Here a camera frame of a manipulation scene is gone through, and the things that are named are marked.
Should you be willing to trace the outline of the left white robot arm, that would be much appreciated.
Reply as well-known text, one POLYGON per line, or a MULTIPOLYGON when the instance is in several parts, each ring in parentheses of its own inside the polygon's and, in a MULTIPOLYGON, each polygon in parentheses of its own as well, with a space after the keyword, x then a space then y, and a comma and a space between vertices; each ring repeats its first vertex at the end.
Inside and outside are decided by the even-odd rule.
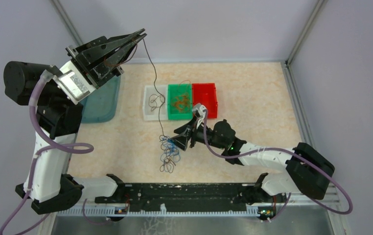
POLYGON ((27 180, 16 193, 31 199, 37 214, 70 209, 81 200, 121 202, 126 195, 122 181, 113 174, 78 178, 66 173, 70 156, 94 150, 77 143, 84 106, 81 101, 123 74, 145 30, 107 38, 101 36, 78 47, 67 47, 70 60, 63 66, 10 61, 3 71, 5 94, 28 106, 36 133, 35 152, 27 180))

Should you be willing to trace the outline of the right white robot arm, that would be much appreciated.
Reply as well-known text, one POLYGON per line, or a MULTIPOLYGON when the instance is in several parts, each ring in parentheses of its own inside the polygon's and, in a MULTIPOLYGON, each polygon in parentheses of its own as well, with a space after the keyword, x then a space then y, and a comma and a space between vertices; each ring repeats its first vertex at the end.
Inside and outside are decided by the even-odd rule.
POLYGON ((176 136, 170 141, 183 151, 193 148, 197 142, 208 143, 212 148, 221 149, 220 157, 232 165, 256 165, 276 170, 276 173, 259 177, 255 197, 261 202, 288 192, 322 200, 330 183, 326 176, 332 176, 335 171, 333 164, 308 143, 300 142, 289 149, 255 145, 236 137, 235 130, 225 119, 209 128, 194 117, 174 132, 176 136))

